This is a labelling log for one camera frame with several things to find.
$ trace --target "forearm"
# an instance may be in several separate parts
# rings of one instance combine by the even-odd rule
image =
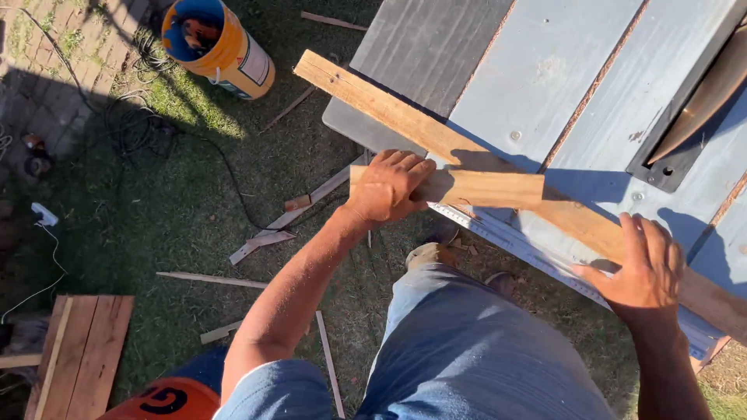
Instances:
[[[679,327],[649,322],[631,332],[641,368],[639,418],[711,419],[690,365],[687,337]]]
[[[368,230],[340,207],[260,294],[236,332],[226,357],[223,400],[240,378],[266,362],[292,357],[347,251]]]

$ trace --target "left hand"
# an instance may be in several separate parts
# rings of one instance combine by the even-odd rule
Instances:
[[[373,158],[343,207],[370,225],[427,209],[425,201],[412,201],[410,194],[434,170],[436,163],[431,159],[405,150],[384,150]]]

